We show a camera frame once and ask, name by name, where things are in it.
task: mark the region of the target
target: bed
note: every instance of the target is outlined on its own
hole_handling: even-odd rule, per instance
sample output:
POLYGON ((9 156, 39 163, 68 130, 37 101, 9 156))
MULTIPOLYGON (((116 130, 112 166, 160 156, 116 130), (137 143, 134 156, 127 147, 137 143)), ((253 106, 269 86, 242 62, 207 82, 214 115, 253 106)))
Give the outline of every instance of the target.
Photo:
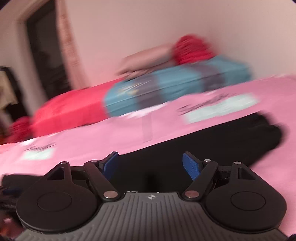
POLYGON ((252 113, 268 116, 284 130, 280 146, 265 155, 252 169, 280 192, 287 201, 287 214, 280 226, 286 235, 296 233, 296 79, 271 77, 228 86, 206 93, 182 96, 158 108, 112 117, 48 136, 17 143, 0 154, 1 174, 44 175, 60 161, 79 166, 103 159, 112 151, 130 153, 154 144, 235 120, 252 113), (235 106, 198 118, 192 112, 240 96, 235 106))
POLYGON ((51 99, 36 112, 32 131, 35 137, 48 135, 162 104, 186 94, 249 80, 251 74, 245 64, 222 56, 155 71, 130 81, 118 79, 51 99))

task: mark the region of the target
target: dark doorway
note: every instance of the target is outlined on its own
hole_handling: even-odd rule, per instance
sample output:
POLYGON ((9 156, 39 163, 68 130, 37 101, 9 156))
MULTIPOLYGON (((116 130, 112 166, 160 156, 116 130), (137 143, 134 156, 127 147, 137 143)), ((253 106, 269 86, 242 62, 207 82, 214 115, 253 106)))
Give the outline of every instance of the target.
POLYGON ((54 0, 47 2, 27 20, 27 30, 38 75, 48 99, 70 91, 59 48, 54 0))

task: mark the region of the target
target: black cloth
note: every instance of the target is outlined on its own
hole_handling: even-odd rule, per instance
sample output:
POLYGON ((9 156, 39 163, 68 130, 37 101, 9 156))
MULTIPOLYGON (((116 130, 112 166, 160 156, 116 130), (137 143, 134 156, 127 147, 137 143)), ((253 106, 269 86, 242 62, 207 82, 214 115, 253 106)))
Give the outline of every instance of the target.
MULTIPOLYGON (((192 183, 182 165, 185 151, 200 160, 211 159, 223 166, 231 166, 234 161, 250 166, 277 147, 282 135, 279 127, 270 125, 264 116, 255 113, 120 155, 119 167, 110 182, 120 193, 182 193, 192 183)), ((8 175, 4 176, 2 185, 25 190, 38 179, 8 175)))
POLYGON ((9 104, 6 106, 5 111, 11 116, 13 121, 16 121, 20 117, 28 116, 26 108, 23 105, 21 89, 12 71, 10 68, 3 66, 0 67, 0 70, 5 71, 18 101, 18 104, 9 104))

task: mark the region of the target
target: curtain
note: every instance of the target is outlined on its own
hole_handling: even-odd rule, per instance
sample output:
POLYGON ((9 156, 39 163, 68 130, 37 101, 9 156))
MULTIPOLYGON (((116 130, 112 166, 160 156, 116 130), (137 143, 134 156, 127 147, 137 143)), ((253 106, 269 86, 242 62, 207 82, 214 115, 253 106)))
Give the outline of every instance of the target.
POLYGON ((75 48, 65 0, 56 0, 56 13, 59 43, 69 83, 73 89, 89 87, 75 48))

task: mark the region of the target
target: gray gripper base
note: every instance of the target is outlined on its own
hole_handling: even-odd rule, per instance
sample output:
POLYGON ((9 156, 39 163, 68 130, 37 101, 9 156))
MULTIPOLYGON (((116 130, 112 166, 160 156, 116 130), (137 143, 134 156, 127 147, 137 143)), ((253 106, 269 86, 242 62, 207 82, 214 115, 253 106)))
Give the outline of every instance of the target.
POLYGON ((122 200, 102 205, 84 227, 63 234, 25 230, 16 241, 283 241, 274 229, 239 234, 211 221, 200 204, 177 193, 126 193, 122 200))

